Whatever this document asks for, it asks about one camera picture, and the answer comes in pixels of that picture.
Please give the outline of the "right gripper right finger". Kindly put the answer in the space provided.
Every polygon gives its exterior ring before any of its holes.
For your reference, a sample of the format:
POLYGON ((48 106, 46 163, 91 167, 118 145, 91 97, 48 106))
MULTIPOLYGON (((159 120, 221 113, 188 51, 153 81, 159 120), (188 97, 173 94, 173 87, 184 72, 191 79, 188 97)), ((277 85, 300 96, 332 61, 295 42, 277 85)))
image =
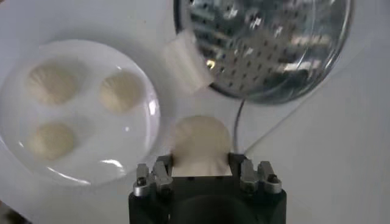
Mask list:
POLYGON ((269 161, 261 161, 255 168, 251 159, 236 153, 229 153, 228 161, 232 175, 245 193, 254 194, 259 190, 267 194, 282 192, 282 182, 269 161))

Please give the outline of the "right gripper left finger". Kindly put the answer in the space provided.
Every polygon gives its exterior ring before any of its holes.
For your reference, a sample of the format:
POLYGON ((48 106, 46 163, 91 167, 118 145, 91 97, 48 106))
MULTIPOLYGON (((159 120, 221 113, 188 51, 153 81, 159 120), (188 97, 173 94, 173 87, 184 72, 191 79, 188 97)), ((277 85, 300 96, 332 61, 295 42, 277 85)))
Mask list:
POLYGON ((172 156, 159 156, 149 171, 145 163, 137 165, 137 178, 133 184, 133 195, 136 197, 146 197, 153 192, 162 196, 170 195, 173 186, 172 156))

